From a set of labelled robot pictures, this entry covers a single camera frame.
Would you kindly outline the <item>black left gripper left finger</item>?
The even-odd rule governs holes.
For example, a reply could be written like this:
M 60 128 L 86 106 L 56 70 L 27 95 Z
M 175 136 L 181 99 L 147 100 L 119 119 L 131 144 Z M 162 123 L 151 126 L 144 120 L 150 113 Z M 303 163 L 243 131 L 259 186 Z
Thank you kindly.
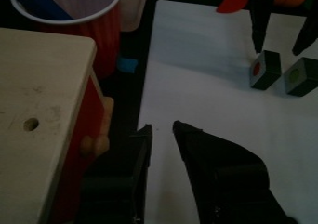
M 144 224 L 151 142 L 144 125 L 94 162 L 80 183 L 79 224 Z

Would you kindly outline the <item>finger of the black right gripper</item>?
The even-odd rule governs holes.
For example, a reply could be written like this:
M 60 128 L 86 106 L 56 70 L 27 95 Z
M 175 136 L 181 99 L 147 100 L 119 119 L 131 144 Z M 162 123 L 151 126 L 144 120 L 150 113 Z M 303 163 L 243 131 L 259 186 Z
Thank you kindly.
M 318 4 L 311 6 L 291 52 L 298 56 L 318 39 Z
M 274 0 L 249 0 L 249 7 L 253 23 L 254 48 L 255 52 L 259 53 L 263 48 Z

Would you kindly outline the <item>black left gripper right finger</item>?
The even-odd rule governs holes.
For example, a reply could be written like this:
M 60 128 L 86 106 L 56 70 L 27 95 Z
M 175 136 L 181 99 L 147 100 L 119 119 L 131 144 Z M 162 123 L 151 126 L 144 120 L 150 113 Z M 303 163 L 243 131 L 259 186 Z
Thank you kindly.
M 173 133 L 201 224 L 298 224 L 274 198 L 267 167 L 255 154 L 181 121 Z

